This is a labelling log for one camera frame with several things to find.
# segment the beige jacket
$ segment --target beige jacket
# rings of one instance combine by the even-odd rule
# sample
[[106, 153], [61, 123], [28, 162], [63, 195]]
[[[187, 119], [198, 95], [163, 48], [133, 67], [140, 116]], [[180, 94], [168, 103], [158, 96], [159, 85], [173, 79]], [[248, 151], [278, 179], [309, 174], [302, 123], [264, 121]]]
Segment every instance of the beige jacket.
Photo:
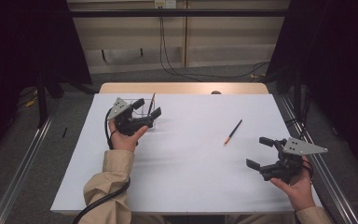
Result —
[[[120, 189], [129, 180], [134, 154], [128, 150], [108, 150], [104, 153], [103, 171], [93, 176], [84, 187], [86, 204], [93, 203], [108, 193]], [[321, 207], [311, 207], [297, 212], [302, 224], [331, 223]], [[127, 192], [89, 211], [81, 224], [131, 223], [131, 210], [127, 206]]]

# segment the pencil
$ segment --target pencil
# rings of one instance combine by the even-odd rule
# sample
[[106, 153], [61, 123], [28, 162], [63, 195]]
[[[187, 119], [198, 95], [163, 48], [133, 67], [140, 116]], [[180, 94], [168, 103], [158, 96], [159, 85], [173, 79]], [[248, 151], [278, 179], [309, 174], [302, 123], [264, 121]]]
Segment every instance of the pencil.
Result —
[[235, 126], [234, 130], [231, 132], [231, 134], [228, 136], [228, 138], [226, 138], [225, 144], [223, 146], [225, 146], [228, 141], [231, 139], [232, 135], [235, 133], [235, 131], [237, 131], [238, 127], [240, 126], [240, 124], [242, 123], [242, 119], [240, 120], [240, 122], [237, 124], [237, 126]]
[[153, 97], [152, 97], [152, 100], [150, 102], [149, 111], [147, 112], [147, 116], [150, 115], [150, 111], [152, 111], [152, 106], [153, 106], [155, 95], [156, 95], [156, 93], [153, 93]]

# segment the person's left hand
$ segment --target person's left hand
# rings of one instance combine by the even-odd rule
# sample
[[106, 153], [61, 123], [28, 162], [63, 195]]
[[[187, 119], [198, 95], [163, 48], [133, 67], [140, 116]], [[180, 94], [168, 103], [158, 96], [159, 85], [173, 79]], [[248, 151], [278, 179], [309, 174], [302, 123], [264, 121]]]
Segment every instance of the person's left hand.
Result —
[[127, 136], [120, 133], [115, 125], [113, 119], [109, 120], [109, 130], [111, 134], [110, 141], [112, 141], [113, 148], [124, 149], [130, 152], [134, 152], [137, 141], [146, 133], [147, 126], [140, 128], [133, 136]]

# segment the gray carpet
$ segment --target gray carpet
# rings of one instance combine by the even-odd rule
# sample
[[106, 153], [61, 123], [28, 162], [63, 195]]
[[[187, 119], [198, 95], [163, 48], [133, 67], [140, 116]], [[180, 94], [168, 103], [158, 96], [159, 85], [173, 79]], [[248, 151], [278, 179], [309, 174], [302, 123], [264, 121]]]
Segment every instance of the gray carpet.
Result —
[[[178, 73], [197, 73], [218, 76], [245, 75], [251, 71], [251, 65], [237, 66], [216, 66], [176, 69]], [[266, 65], [256, 72], [263, 74], [267, 69]], [[249, 76], [236, 78], [201, 77], [193, 76], [202, 81], [221, 82], [249, 82], [257, 81]], [[98, 90], [104, 82], [183, 82], [195, 81], [193, 79], [170, 75], [163, 70], [151, 70], [140, 72], [126, 72], [117, 74], [102, 74], [92, 76], [94, 84], [89, 86]], [[62, 84], [65, 95], [61, 100], [50, 99], [48, 105], [52, 107], [58, 104], [57, 114], [54, 116], [48, 129], [46, 137], [35, 155], [34, 162], [29, 170], [27, 178], [23, 183], [21, 191], [14, 202], [6, 223], [71, 223], [72, 217], [65, 217], [49, 211], [58, 187], [61, 184], [62, 176], [71, 159], [75, 149], [78, 136], [81, 132], [85, 118], [90, 109], [92, 95], [87, 95], [73, 88]], [[277, 94], [275, 83], [268, 84], [268, 90], [274, 94], [277, 105], [282, 111], [282, 116], [288, 120], [282, 106], [282, 98], [285, 95]], [[31, 107], [20, 107], [17, 117], [8, 128], [6, 135], [0, 142], [0, 199], [21, 163], [28, 146], [34, 138], [38, 124], [37, 105]], [[347, 143], [340, 136], [332, 132], [332, 124], [315, 102], [310, 102], [307, 130], [316, 145], [329, 148], [329, 152], [323, 155], [324, 160], [335, 177], [342, 191], [358, 217], [358, 161], [352, 156]], [[289, 127], [293, 137], [298, 133], [293, 126]], [[325, 207], [330, 211], [337, 223], [344, 223], [343, 219], [335, 208], [335, 202], [329, 196], [321, 178], [316, 174], [314, 179], [315, 188], [324, 201]], [[170, 217], [176, 224], [182, 223], [223, 223], [221, 216], [210, 217]]]

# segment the hand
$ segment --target hand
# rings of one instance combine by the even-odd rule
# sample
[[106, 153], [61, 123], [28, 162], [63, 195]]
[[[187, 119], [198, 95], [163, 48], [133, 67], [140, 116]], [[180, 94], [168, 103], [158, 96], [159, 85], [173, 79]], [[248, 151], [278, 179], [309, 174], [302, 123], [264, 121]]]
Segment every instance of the hand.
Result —
[[287, 194], [296, 211], [316, 206], [312, 197], [310, 173], [306, 169], [302, 169], [299, 175], [294, 176], [290, 185], [278, 178], [271, 178], [270, 182]]
[[110, 133], [114, 132], [110, 138], [113, 148], [125, 149], [130, 152], [134, 152], [136, 148], [136, 142], [146, 133], [147, 126], [140, 128], [133, 136], [127, 136], [120, 133], [115, 125], [113, 119], [109, 120]]

